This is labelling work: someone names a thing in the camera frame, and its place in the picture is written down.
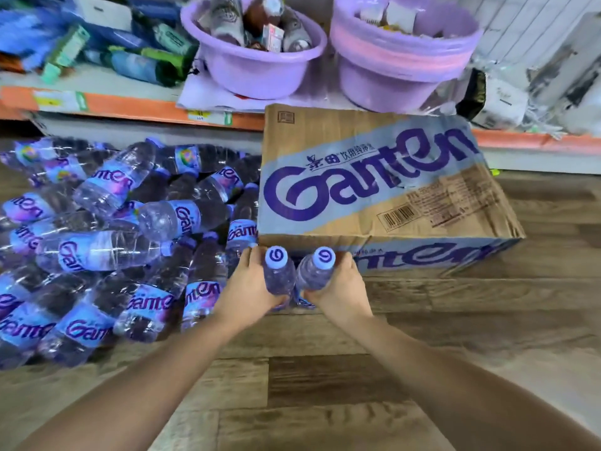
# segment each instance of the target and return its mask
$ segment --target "purple plastic bucket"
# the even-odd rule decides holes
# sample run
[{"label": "purple plastic bucket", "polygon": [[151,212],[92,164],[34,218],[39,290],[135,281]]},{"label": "purple plastic bucket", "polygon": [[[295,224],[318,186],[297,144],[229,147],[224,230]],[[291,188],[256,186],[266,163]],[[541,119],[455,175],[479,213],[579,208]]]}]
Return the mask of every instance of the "purple plastic bucket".
[{"label": "purple plastic bucket", "polygon": [[[418,11],[417,36],[355,16],[364,6],[389,1],[334,0],[330,39],[340,55],[343,93],[371,111],[404,113],[418,109],[439,83],[461,75],[483,31],[468,11],[439,0],[395,0]],[[440,31],[443,38],[432,37]]]},{"label": "purple plastic bucket", "polygon": [[[246,9],[252,0],[242,0]],[[272,53],[247,49],[214,38],[200,30],[192,19],[208,9],[210,0],[192,0],[182,8],[182,25],[200,42],[208,72],[215,82],[238,95],[274,100],[294,93],[307,71],[309,61],[319,57],[326,45],[326,33],[306,15],[296,13],[313,42],[303,52]]]}]

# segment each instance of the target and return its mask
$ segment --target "price tag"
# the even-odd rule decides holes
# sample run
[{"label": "price tag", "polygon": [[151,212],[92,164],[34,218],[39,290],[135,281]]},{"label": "price tag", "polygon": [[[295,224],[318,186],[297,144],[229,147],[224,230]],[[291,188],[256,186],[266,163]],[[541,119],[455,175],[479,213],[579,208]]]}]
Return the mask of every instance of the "price tag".
[{"label": "price tag", "polygon": [[230,126],[231,112],[188,111],[188,120]]},{"label": "price tag", "polygon": [[88,110],[85,96],[81,92],[34,90],[33,95],[40,111],[82,112]]}]

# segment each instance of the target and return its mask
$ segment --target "wooden floor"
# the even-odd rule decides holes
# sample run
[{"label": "wooden floor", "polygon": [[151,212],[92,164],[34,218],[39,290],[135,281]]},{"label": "wooden floor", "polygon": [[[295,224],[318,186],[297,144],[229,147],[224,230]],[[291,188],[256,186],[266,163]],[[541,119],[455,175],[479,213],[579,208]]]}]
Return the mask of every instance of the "wooden floor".
[{"label": "wooden floor", "polygon": [[[19,194],[3,177],[0,195]],[[370,281],[372,308],[601,434],[601,177],[498,178],[529,238],[453,279]],[[73,370],[31,365],[1,374],[0,450],[152,348],[123,344]],[[319,313],[289,312],[227,346],[152,450],[450,448],[363,348]]]}]

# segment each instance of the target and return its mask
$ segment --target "right hand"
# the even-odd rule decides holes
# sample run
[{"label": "right hand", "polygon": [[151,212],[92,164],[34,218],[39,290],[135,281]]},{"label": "right hand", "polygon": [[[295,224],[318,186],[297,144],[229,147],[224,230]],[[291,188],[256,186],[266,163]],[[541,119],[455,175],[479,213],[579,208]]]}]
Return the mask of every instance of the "right hand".
[{"label": "right hand", "polygon": [[373,317],[365,283],[353,256],[347,251],[336,253],[334,273],[325,288],[305,290],[302,294],[342,329],[352,326],[356,319]]}]

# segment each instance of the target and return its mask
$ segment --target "pile of water bottles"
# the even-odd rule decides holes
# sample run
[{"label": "pile of water bottles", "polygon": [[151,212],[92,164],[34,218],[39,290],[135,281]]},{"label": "pile of water bottles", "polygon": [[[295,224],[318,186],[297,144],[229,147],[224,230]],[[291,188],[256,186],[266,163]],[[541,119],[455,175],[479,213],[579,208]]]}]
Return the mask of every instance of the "pile of water bottles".
[{"label": "pile of water bottles", "polygon": [[[0,369],[34,354],[74,367],[112,335],[152,342],[176,311],[190,328],[256,243],[260,156],[45,137],[0,160],[34,187],[0,207]],[[298,291],[323,288],[334,261],[321,247],[296,269],[270,247],[267,289],[289,298],[278,308],[312,307]]]}]

